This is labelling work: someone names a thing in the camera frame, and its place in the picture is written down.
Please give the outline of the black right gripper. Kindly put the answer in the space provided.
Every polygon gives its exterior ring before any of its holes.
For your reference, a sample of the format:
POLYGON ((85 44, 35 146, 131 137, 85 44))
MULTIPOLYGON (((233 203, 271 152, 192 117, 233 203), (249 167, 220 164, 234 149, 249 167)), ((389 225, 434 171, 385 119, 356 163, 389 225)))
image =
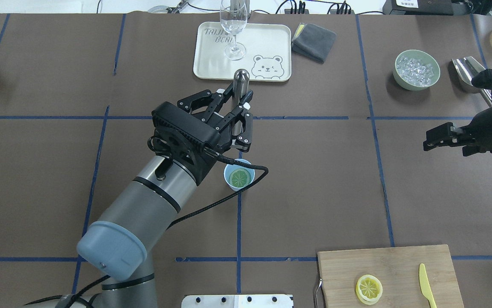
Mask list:
POLYGON ((452 122, 447 122, 426 131, 423 150, 461 146, 461 138, 465 134, 471 137, 471 142, 463 146, 463 156, 468 157, 488 151, 492 153, 492 107, 475 115, 471 123, 461 128, 456 127, 452 122))

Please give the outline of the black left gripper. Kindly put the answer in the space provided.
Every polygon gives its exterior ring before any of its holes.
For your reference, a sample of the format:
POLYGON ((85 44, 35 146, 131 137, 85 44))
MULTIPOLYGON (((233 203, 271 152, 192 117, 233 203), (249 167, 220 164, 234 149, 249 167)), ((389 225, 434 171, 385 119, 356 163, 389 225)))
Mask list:
POLYGON ((176 105, 160 104, 151 113, 154 134, 148 139, 148 148, 181 164, 200 185, 216 162, 204 152, 206 148, 220 153, 231 148, 243 153, 250 150, 253 115, 249 103, 253 95, 252 90, 246 92, 226 115, 220 111, 234 99, 233 83, 216 92, 206 89, 186 96, 176 105))

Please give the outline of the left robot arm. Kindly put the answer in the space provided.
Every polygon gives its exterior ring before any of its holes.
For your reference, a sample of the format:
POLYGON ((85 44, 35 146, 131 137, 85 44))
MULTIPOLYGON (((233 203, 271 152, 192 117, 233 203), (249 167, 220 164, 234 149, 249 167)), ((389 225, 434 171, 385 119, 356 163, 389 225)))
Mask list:
POLYGON ((152 248, 217 161, 231 148, 248 152, 253 92, 230 84, 164 102, 152 111, 154 158, 80 239, 77 251, 102 277, 76 294, 50 296, 27 308, 156 308, 152 248))

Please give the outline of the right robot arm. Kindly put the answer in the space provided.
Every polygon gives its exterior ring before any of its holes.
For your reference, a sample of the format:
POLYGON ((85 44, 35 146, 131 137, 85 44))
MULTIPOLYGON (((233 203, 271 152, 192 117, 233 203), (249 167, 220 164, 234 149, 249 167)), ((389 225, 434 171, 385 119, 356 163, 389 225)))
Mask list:
POLYGON ((426 132, 423 150, 450 147, 462 148, 465 157, 492 154, 492 107, 478 113, 468 125, 458 127, 448 121, 426 132))

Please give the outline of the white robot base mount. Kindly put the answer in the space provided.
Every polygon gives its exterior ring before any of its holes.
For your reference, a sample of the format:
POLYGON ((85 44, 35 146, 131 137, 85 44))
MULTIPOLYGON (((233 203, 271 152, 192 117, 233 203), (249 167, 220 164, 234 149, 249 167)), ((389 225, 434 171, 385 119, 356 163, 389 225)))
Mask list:
POLYGON ((293 308, 287 294, 215 294, 185 296, 182 308, 293 308))

